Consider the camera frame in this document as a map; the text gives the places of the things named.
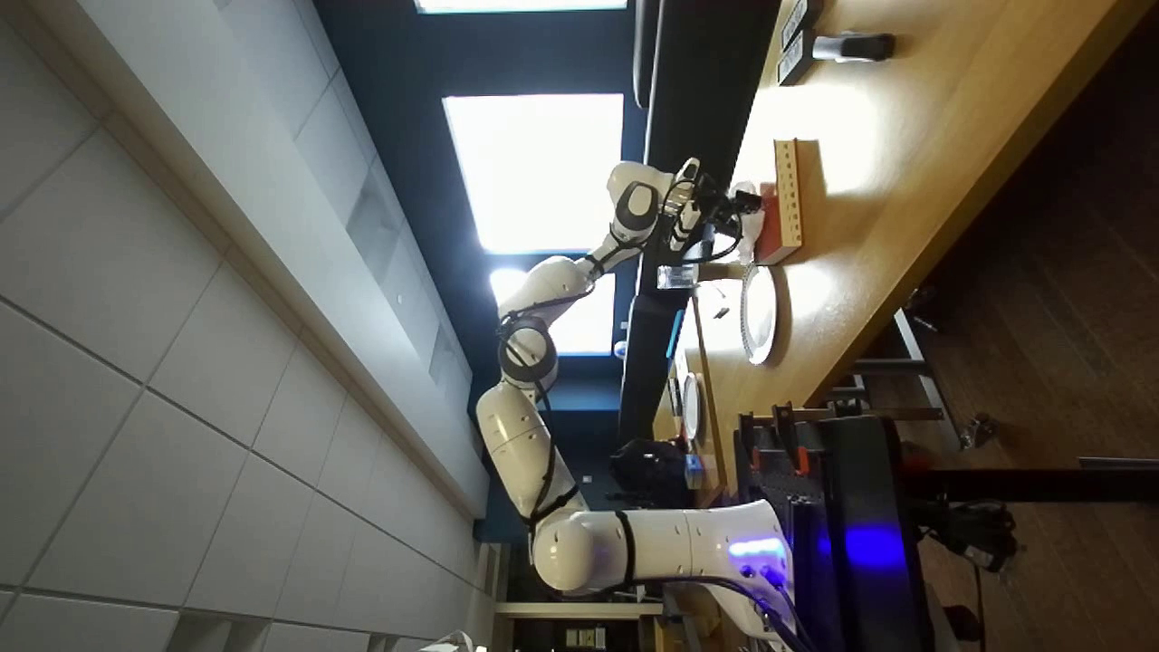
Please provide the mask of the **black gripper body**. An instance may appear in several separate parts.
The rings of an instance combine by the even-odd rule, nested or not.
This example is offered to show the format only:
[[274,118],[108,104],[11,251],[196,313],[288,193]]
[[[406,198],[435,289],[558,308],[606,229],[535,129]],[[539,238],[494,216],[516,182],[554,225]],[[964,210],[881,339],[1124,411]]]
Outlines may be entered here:
[[714,187],[714,184],[696,184],[691,187],[691,238],[705,238],[714,231],[740,235],[743,216],[756,214],[762,198],[743,187]]

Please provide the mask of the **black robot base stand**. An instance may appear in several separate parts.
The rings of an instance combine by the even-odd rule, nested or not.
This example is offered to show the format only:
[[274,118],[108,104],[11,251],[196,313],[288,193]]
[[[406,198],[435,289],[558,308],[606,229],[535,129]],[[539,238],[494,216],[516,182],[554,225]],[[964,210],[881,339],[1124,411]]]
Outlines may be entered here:
[[792,652],[935,652],[897,436],[883,418],[743,418],[740,484],[792,549]]

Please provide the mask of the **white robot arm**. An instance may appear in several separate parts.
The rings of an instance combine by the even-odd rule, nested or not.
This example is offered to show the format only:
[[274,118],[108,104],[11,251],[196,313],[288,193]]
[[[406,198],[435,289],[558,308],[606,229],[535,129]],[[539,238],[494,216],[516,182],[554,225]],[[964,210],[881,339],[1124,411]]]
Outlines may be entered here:
[[[496,383],[476,398],[490,469],[527,530],[528,570],[554,595],[606,595],[691,578],[743,596],[772,590],[782,560],[767,502],[699,506],[684,453],[651,436],[670,378],[673,318],[688,289],[662,268],[702,268],[714,238],[746,242],[766,216],[756,187],[711,187],[696,161],[679,171],[615,163],[609,225],[592,251],[539,257],[501,301]],[[624,379],[609,411],[582,414],[554,379],[554,324],[624,268],[644,268],[632,308]]]

